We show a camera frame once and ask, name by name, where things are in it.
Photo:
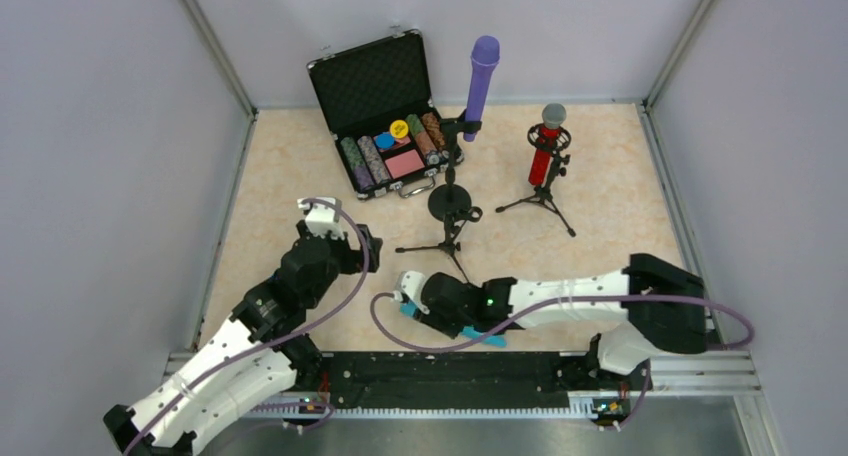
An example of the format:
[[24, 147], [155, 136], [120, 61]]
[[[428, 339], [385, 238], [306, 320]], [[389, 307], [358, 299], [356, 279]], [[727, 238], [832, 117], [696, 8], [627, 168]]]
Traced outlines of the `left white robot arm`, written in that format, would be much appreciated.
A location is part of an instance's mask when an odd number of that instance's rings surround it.
[[251, 288], [207, 343], [149, 396], [103, 417], [124, 455], [198, 455], [222, 431], [276, 393], [319, 378], [322, 354], [302, 332], [341, 275], [374, 273], [382, 239], [365, 224], [316, 235], [305, 221], [270, 277]]

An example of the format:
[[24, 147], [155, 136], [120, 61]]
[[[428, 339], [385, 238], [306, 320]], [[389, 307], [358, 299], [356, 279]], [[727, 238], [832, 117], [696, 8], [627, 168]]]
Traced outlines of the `red glitter microphone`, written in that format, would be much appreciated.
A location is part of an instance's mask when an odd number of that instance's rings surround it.
[[558, 146], [560, 137], [566, 137], [567, 131], [563, 128], [567, 112], [565, 107], [559, 103], [550, 103], [542, 111], [542, 122], [533, 127], [536, 134], [534, 147], [536, 148], [531, 164], [528, 182], [533, 186], [544, 183], [550, 160], [554, 149]]

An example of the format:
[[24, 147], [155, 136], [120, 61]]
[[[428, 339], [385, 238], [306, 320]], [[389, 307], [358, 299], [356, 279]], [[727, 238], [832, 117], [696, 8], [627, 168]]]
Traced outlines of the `light blue microphone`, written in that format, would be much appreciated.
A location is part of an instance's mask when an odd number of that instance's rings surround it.
[[446, 319], [438, 315], [424, 313], [413, 302], [402, 303], [400, 305], [400, 312], [451, 339], [456, 339], [457, 337], [463, 337], [468, 340], [479, 339], [480, 343], [484, 345], [497, 348], [507, 347], [507, 342], [501, 335], [490, 335], [483, 339], [482, 332], [477, 331], [473, 326], [460, 326], [458, 323], [449, 323]]

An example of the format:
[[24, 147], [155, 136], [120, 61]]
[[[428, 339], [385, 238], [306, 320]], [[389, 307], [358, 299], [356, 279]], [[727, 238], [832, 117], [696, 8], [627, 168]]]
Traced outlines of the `black round base mic stand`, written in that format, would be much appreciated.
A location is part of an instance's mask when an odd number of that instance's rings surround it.
[[458, 136], [460, 133], [475, 133], [482, 127], [481, 121], [466, 119], [466, 111], [458, 117], [443, 119], [440, 129], [446, 137], [448, 166], [445, 171], [445, 183], [436, 187], [428, 198], [428, 211], [438, 221], [445, 222], [451, 217], [461, 219], [472, 211], [472, 200], [468, 191], [456, 183]]

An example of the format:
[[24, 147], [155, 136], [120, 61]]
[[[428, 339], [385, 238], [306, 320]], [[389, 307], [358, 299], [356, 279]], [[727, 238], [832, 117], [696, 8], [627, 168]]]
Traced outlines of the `purple microphone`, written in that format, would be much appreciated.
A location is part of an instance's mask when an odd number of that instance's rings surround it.
[[494, 36], [480, 36], [475, 41], [470, 61], [472, 73], [465, 108], [465, 122], [470, 130], [463, 134], [466, 142], [473, 142], [482, 127], [490, 81], [500, 61], [499, 41]]

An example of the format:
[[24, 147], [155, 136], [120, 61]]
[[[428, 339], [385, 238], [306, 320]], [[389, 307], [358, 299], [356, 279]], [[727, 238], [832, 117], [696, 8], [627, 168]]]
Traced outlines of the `black shock mount tripod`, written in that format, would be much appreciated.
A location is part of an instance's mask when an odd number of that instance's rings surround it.
[[[532, 126], [527, 131], [527, 141], [533, 147], [536, 139], [536, 134], [533, 132], [534, 126]], [[567, 174], [567, 165], [569, 164], [571, 158], [571, 155], [567, 153], [567, 149], [571, 144], [572, 136], [568, 131], [565, 136], [570, 137], [570, 139], [560, 137], [560, 139], [558, 140], [558, 146], [554, 149], [554, 152], [552, 154], [552, 159], [550, 160], [544, 183], [540, 186], [532, 185], [534, 193], [531, 196], [527, 196], [525, 198], [518, 199], [512, 203], [499, 206], [495, 209], [496, 213], [502, 213], [507, 209], [511, 209], [515, 206], [518, 206], [519, 204], [534, 204], [555, 214], [565, 226], [567, 233], [571, 237], [577, 236], [576, 231], [568, 223], [565, 216], [560, 211], [559, 207], [556, 205], [552, 193], [552, 185], [554, 180], [557, 177], [564, 177]]]

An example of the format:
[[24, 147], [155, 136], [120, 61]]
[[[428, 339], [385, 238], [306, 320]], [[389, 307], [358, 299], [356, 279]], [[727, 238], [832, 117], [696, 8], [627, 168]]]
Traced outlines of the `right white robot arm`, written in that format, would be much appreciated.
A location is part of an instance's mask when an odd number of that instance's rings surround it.
[[445, 273], [405, 271], [395, 297], [408, 317], [450, 337], [503, 348], [504, 333], [554, 323], [605, 322], [593, 338], [590, 366], [630, 374], [665, 353], [700, 354], [708, 346], [700, 277], [647, 253], [626, 267], [584, 278], [490, 279], [479, 286]]

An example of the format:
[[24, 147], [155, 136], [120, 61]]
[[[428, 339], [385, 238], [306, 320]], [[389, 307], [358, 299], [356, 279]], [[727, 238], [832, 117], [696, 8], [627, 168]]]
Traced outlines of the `black tripod mic stand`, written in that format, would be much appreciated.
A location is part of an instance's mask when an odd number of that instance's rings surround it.
[[458, 238], [466, 223], [477, 223], [482, 216], [483, 211], [477, 206], [471, 206], [469, 209], [449, 210], [444, 215], [443, 240], [441, 242], [416, 247], [397, 247], [395, 252], [404, 254], [429, 250], [440, 251], [453, 261], [465, 282], [470, 283], [470, 279], [457, 257], [457, 254], [461, 251], [461, 243]]

